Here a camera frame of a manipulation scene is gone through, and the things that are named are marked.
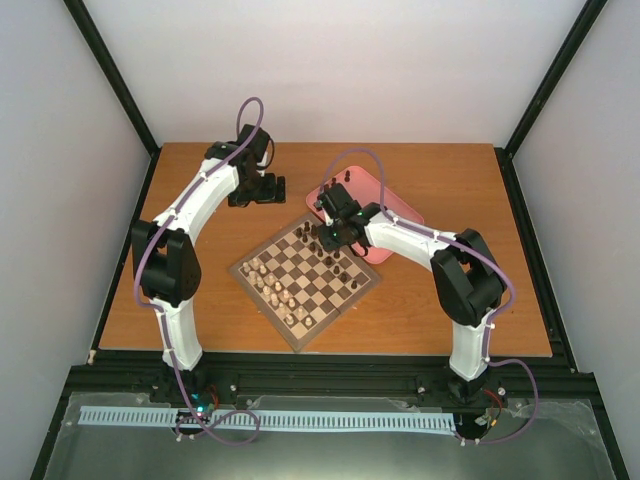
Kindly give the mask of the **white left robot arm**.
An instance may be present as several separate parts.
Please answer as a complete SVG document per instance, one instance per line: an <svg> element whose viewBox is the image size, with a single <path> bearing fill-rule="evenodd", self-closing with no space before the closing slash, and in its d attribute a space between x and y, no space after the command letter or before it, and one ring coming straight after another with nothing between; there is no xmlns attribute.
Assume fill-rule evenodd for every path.
<svg viewBox="0 0 640 480"><path fill-rule="evenodd" d="M224 202L245 207L286 201L285 178L267 171L274 154L275 142L266 131L244 125L236 140L207 149L194 178L167 209L131 228L134 298L154 310L162 358L180 370L172 388L186 402L201 400L208 390L207 376L194 368L202 356L193 307L202 275L197 238Z"/></svg>

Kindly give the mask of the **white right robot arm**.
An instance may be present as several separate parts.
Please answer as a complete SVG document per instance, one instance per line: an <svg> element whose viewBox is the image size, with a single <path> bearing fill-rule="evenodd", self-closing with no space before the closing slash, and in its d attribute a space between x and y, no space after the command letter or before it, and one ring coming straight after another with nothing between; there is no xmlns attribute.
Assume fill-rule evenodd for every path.
<svg viewBox="0 0 640 480"><path fill-rule="evenodd" d="M361 206L341 184L321 187L314 207L324 215L317 232L326 251L348 247L366 255L385 249L431 272L440 306L452 321L449 395L469 404L487 381L493 316L506 290L482 236L472 229L430 230L375 202Z"/></svg>

